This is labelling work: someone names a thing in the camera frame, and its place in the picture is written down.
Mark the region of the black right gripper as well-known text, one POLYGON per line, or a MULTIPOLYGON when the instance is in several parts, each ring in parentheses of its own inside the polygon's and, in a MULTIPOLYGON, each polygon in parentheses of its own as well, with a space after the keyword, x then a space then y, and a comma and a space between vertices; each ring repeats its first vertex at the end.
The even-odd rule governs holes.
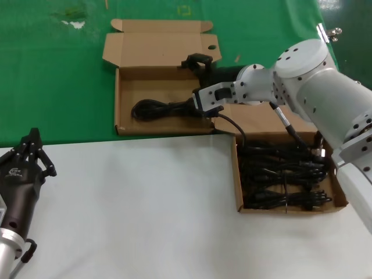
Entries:
POLYGON ((200 70, 199 83, 201 87, 235 81, 239 72, 243 69, 243 66, 213 67, 213 58, 201 53, 188 55, 186 60, 181 62, 180 67, 182 69, 200 70))

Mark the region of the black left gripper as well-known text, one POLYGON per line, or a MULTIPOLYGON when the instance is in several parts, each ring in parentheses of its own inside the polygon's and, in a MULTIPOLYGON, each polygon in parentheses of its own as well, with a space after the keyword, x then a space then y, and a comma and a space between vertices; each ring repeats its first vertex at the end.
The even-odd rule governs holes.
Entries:
POLYGON ((1 228, 21 237, 28 236, 43 177, 56 175, 55 165, 43 150, 39 129, 31 128, 14 147, 13 157, 1 164, 1 197, 6 205, 1 228), (38 160, 44 165, 44 171, 38 160))

